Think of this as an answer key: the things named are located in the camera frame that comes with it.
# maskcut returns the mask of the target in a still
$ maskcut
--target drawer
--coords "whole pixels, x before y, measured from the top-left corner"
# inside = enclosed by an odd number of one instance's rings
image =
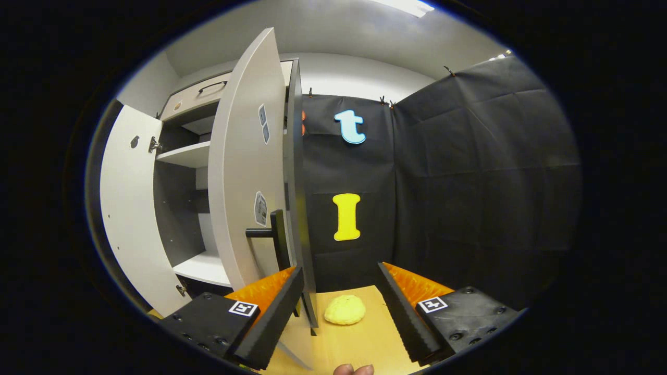
[[[160,120],[166,121],[181,113],[219,101],[225,89],[225,84],[222,82],[227,81],[230,77],[231,72],[218,75],[173,94],[167,100]]]

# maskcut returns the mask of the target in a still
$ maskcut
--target white shelf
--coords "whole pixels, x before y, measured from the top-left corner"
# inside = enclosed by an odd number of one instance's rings
[[[210,147],[211,141],[201,142],[165,152],[158,155],[155,160],[190,168],[205,167],[208,165],[208,151]]]
[[[225,268],[217,254],[203,252],[174,267],[173,271],[186,278],[231,288]]]

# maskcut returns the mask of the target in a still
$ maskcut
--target yellow sponge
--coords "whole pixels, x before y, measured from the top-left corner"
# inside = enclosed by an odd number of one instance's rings
[[[335,324],[355,324],[366,314],[362,299],[357,296],[345,295],[334,298],[324,311],[324,318]]]

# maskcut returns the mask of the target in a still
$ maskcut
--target wooden table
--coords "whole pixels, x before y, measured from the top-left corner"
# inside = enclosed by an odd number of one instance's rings
[[[366,305],[366,315],[357,324],[338,326],[324,320],[329,302],[344,294],[353,294]],[[417,362],[410,362],[389,310],[375,286],[317,293],[319,328],[311,336],[314,369],[306,370],[296,364],[279,348],[262,374],[266,375],[332,375],[340,364],[354,368],[373,364],[377,375],[404,375],[418,371]]]

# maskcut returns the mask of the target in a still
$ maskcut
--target clip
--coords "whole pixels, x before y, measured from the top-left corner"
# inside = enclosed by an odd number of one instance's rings
[[[445,69],[447,69],[450,72],[452,77],[456,77],[456,74],[454,74],[454,72],[450,68],[448,68],[447,65],[443,65],[443,67],[445,67]]]

